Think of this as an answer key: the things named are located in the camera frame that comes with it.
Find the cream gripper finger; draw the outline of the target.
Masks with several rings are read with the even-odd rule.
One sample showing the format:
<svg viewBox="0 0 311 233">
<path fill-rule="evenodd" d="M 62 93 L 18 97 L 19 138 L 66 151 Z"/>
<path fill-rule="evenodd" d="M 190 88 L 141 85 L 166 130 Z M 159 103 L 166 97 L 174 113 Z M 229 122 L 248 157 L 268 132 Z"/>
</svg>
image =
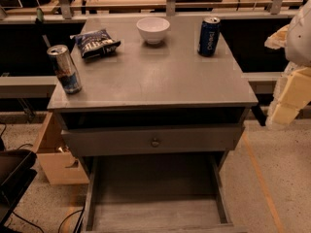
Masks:
<svg viewBox="0 0 311 233">
<path fill-rule="evenodd" d="M 287 126 L 311 102 L 311 68 L 290 62 L 277 80 L 267 126 Z"/>
<path fill-rule="evenodd" d="M 289 26 L 285 25 L 279 30 L 277 30 L 275 33 L 273 33 L 271 36 L 269 36 L 266 41 L 264 42 L 264 45 L 267 48 L 278 50 L 280 48 L 284 48 L 287 43 L 287 34 L 288 34 Z"/>
</svg>

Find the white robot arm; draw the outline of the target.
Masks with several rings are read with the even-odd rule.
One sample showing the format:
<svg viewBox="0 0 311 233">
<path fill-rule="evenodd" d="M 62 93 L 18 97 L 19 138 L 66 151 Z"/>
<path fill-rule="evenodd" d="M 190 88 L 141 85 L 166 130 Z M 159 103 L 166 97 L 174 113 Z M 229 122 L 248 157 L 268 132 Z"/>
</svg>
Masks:
<svg viewBox="0 0 311 233">
<path fill-rule="evenodd" d="M 268 127 L 280 128 L 311 102 L 311 0 L 264 45 L 273 50 L 283 48 L 289 61 L 275 84 L 266 120 Z"/>
</svg>

